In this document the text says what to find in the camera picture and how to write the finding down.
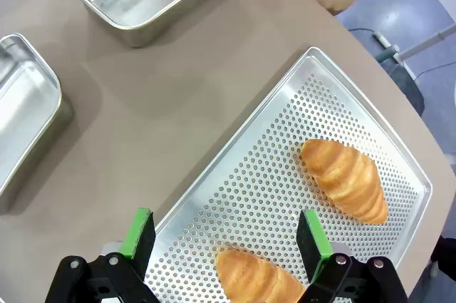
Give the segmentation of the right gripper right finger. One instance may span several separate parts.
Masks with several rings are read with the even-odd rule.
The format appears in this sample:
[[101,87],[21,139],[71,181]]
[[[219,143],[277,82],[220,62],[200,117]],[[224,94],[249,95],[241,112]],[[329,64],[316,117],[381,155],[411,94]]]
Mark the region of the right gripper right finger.
[[309,286],[300,302],[407,302],[395,266],[387,257],[358,261],[349,247],[328,241],[318,215],[300,212],[296,243],[301,253]]

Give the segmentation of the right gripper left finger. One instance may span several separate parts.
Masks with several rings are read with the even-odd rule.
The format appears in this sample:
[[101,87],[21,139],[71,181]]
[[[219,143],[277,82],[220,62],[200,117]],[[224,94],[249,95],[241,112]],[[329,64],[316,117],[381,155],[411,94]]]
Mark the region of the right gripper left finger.
[[155,244],[153,212],[139,208],[127,237],[117,252],[100,255],[92,262],[64,257],[56,270],[46,302],[157,302],[144,283]]

